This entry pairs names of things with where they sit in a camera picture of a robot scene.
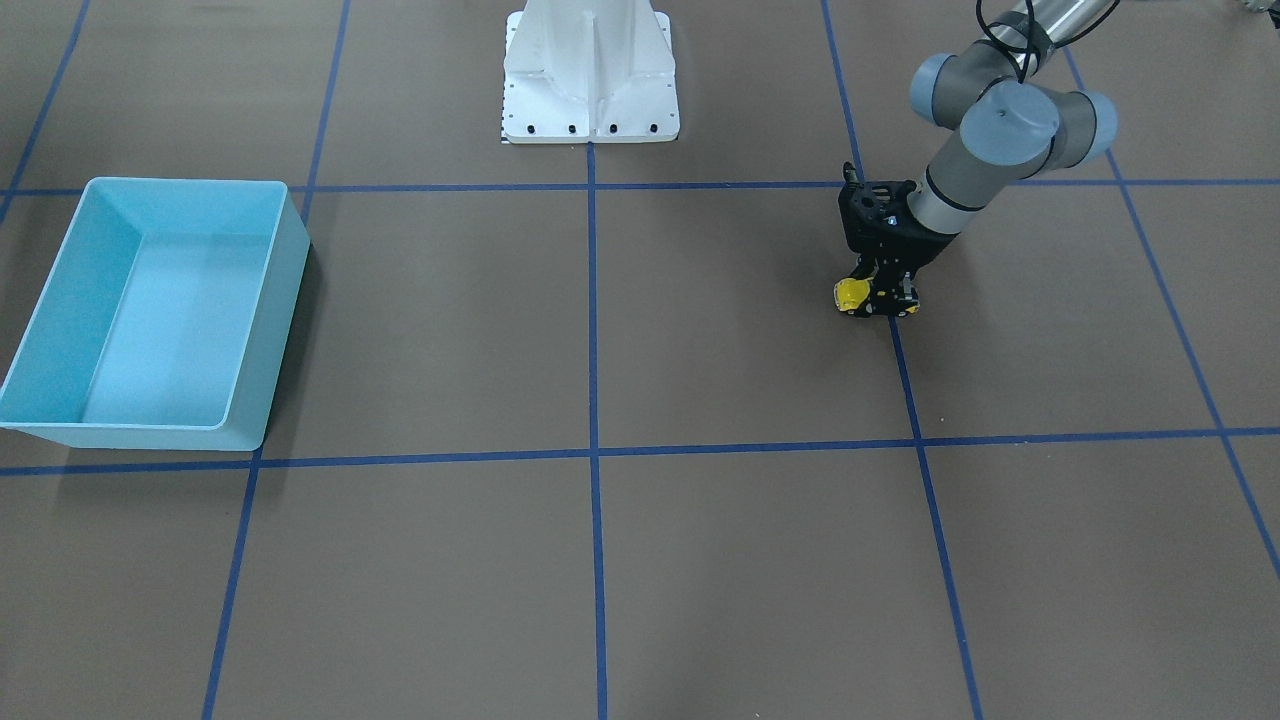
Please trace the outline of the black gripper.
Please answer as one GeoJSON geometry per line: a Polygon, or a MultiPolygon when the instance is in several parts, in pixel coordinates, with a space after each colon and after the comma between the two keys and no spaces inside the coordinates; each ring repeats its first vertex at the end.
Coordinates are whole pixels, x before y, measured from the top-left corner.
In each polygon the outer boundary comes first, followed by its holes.
{"type": "Polygon", "coordinates": [[[847,313],[854,316],[905,318],[919,311],[914,275],[951,243],[951,234],[915,225],[876,229],[876,258],[859,258],[847,275],[847,313]]]}

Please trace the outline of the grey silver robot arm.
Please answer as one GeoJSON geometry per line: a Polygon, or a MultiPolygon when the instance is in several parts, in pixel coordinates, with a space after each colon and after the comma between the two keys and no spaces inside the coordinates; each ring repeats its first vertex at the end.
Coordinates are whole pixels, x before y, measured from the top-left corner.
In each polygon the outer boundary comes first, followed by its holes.
{"type": "Polygon", "coordinates": [[[916,277],[1007,186],[1105,154],[1117,111],[1102,94],[1059,92],[1033,78],[1096,29],[1112,1],[1020,1],[988,18],[964,53],[927,58],[911,78],[913,110],[950,136],[915,179],[863,179],[844,165],[838,209],[855,268],[835,284],[852,316],[910,316],[916,277]]]}

